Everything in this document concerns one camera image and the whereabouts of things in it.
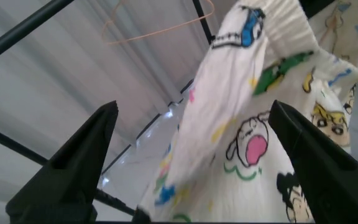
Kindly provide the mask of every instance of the white cloth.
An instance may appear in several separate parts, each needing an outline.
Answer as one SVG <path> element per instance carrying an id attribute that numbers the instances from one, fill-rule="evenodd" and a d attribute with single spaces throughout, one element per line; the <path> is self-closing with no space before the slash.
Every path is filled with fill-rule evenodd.
<path id="1" fill-rule="evenodd" d="M 280 100 L 339 134 L 348 120 L 338 96 L 357 79 L 318 46 L 297 0 L 237 2 L 139 207 L 156 222 L 312 222 L 269 109 Z"/>

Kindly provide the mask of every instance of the printed fabric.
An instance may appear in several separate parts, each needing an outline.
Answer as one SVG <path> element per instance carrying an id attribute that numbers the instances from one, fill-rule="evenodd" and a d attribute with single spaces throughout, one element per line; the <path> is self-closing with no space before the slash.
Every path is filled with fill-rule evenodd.
<path id="1" fill-rule="evenodd" d="M 319 47 L 298 0 L 238 1 L 139 208 L 153 222 L 313 222 L 269 110 L 292 105 L 347 150 L 339 87 L 356 81 L 358 68 Z"/>

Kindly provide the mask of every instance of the white backdrop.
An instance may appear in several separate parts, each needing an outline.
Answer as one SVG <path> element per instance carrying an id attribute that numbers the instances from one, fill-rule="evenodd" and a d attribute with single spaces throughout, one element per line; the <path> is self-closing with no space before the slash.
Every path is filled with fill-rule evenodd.
<path id="1" fill-rule="evenodd" d="M 213 34 L 234 1 L 214 1 Z M 0 0 L 0 36 L 46 4 Z M 122 45 L 101 40 L 117 0 L 76 0 L 0 56 L 0 132 L 50 158 L 101 105 L 117 100 L 119 119 L 106 167 L 157 115 L 180 101 L 208 49 L 201 24 Z M 202 2 L 204 12 L 211 11 Z M 197 18 L 190 0 L 130 0 L 117 11 L 113 41 Z M 6 202 L 39 165 L 0 145 L 0 223 Z"/>

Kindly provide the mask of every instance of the thin cable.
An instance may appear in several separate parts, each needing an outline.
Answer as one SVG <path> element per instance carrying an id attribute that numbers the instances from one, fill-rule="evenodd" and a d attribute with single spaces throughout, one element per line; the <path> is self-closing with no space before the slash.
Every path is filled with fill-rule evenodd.
<path id="1" fill-rule="evenodd" d="M 106 33 L 106 29 L 108 27 L 109 24 L 114 24 L 114 20 L 115 20 L 115 15 L 116 15 L 116 11 L 118 9 L 118 7 L 123 4 L 123 2 L 126 1 L 126 0 L 120 0 L 118 2 L 118 4 L 116 4 L 116 6 L 114 7 L 114 9 L 112 10 L 112 13 L 111 13 L 111 20 L 110 21 L 107 21 L 104 26 L 103 26 L 103 30 L 102 30 L 102 40 L 103 42 L 106 41 L 105 37 L 104 37 L 104 34 Z M 202 19 L 205 19 L 209 16 L 212 16 L 212 14 L 214 13 L 215 11 L 215 5 L 212 3 L 211 0 L 205 0 L 207 1 L 210 5 L 211 5 L 211 8 L 212 8 L 212 11 L 205 15 L 205 16 L 202 16 L 202 17 L 199 17 L 197 19 L 193 19 L 191 21 L 188 21 L 188 22 L 184 22 L 182 24 L 179 24 L 179 25 L 176 25 L 176 26 L 173 26 L 173 27 L 170 27 L 170 28 L 166 28 L 166 29 L 163 29 L 163 30 L 159 30 L 159 31 L 156 31 L 156 32 L 151 32 L 149 34 L 145 34 L 145 35 L 140 35 L 138 37 L 132 37 L 132 38 L 129 38 L 129 39 L 125 39 L 125 40 L 117 40 L 117 41 L 113 41 L 113 42 L 107 42 L 108 45 L 114 45 L 114 44 L 123 44 L 123 43 L 126 43 L 126 42 L 130 42 L 132 40 L 139 40 L 139 39 L 142 39 L 144 37 L 150 37 L 152 35 L 157 35 L 157 34 L 161 34 L 163 32 L 166 32 L 166 31 L 169 31 L 169 30 L 173 30 L 173 29 L 177 29 L 179 27 L 182 27 L 182 26 L 185 26 L 185 25 L 188 25 L 188 24 L 191 24 L 192 22 L 196 22 L 196 21 L 199 21 L 199 20 L 202 20 Z"/>

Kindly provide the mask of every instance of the pink mouth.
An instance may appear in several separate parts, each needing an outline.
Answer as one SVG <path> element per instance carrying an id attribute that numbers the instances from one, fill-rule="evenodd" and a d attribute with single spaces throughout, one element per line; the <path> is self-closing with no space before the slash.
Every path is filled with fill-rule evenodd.
<path id="1" fill-rule="evenodd" d="M 259 159 L 265 154 L 267 150 L 267 141 L 261 135 L 252 136 L 248 141 L 246 158 L 248 165 L 253 166 L 259 162 Z"/>

